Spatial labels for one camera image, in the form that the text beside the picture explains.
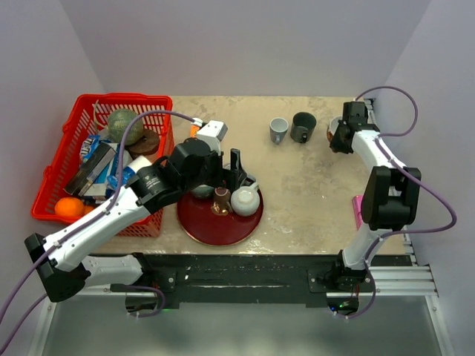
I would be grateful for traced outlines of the red floral mug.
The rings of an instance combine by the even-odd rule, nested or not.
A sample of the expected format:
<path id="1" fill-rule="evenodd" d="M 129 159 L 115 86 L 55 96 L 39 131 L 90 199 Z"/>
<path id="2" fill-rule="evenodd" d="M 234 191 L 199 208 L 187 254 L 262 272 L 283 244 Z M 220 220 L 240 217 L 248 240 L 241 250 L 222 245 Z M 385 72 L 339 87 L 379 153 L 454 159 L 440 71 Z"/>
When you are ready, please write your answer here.
<path id="1" fill-rule="evenodd" d="M 341 116 L 334 117 L 328 124 L 327 126 L 327 140 L 331 142 L 333 140 L 334 134 L 338 129 L 339 122 L 342 119 Z"/>

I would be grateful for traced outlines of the white speckled mug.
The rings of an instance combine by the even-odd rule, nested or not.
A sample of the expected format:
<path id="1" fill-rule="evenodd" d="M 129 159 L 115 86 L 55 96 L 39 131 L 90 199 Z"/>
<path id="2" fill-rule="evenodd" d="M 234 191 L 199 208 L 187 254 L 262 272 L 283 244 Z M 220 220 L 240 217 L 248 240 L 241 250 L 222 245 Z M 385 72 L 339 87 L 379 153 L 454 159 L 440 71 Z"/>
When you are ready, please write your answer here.
<path id="1" fill-rule="evenodd" d="M 252 216 L 260 206 L 258 189 L 259 184 L 254 182 L 234 191 L 230 199 L 232 210 L 241 217 Z"/>

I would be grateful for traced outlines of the small brown espresso cup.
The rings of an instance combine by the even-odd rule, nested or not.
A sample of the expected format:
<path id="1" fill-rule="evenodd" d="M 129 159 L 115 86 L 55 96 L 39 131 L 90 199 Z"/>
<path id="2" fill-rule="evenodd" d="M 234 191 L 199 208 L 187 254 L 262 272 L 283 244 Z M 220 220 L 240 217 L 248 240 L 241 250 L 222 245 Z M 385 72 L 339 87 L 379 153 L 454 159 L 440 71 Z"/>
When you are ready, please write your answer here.
<path id="1" fill-rule="evenodd" d="M 228 188 L 216 188 L 213 195 L 212 212 L 218 216 L 226 216 L 232 213 L 230 198 L 231 192 Z"/>

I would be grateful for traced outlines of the dark grey mug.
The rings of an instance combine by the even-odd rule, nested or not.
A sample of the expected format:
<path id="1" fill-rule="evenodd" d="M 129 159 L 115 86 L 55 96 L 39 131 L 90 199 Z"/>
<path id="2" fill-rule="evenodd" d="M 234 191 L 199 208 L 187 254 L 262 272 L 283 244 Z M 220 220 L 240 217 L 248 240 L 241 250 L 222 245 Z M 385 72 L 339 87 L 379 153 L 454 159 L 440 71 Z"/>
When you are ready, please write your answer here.
<path id="1" fill-rule="evenodd" d="M 294 142 L 307 143 L 315 130 L 317 120 L 308 112 L 298 112 L 292 118 L 290 136 Z"/>

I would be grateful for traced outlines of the small grey mug white inside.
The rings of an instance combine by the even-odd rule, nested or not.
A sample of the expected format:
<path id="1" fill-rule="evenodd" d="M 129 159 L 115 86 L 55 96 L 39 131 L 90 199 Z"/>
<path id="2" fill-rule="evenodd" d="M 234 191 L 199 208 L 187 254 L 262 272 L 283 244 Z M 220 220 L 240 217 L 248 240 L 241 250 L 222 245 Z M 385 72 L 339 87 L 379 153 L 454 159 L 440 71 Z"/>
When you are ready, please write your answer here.
<path id="1" fill-rule="evenodd" d="M 271 141 L 276 145 L 281 144 L 286 136 L 288 128 L 289 123 L 284 118 L 276 117 L 272 119 L 269 123 L 269 135 Z"/>

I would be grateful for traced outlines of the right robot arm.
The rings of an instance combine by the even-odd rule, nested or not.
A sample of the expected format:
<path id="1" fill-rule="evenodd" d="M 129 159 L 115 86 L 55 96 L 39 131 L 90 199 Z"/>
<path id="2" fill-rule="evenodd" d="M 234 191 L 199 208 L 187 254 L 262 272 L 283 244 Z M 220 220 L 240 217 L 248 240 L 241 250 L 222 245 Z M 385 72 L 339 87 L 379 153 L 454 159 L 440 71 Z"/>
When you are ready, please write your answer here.
<path id="1" fill-rule="evenodd" d="M 338 253 L 328 281 L 339 291 L 348 291 L 365 281 L 367 270 L 381 248 L 383 235 L 401 231 L 416 218 L 419 186 L 408 179 L 422 174 L 408 168 L 387 151 L 379 128 L 369 122 L 363 102 L 345 102 L 342 116 L 327 129 L 330 148 L 335 153 L 358 154 L 370 171 L 360 204 L 362 224 L 351 243 Z"/>

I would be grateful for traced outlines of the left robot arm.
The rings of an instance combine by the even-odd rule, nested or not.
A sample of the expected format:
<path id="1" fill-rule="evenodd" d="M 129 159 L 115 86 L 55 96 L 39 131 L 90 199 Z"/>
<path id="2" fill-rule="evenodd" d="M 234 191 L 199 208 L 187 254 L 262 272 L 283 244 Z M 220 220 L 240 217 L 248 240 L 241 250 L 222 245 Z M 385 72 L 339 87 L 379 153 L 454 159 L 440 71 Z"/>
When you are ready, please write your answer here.
<path id="1" fill-rule="evenodd" d="M 108 201 L 75 223 L 55 234 L 33 234 L 25 240 L 47 296 L 58 303 L 84 288 L 108 284 L 149 289 L 154 273 L 138 254 L 94 257 L 92 252 L 200 185 L 233 191 L 246 177 L 237 148 L 230 150 L 230 166 L 225 168 L 223 154 L 202 140 L 191 138 L 176 145 L 171 155 L 139 169 Z"/>

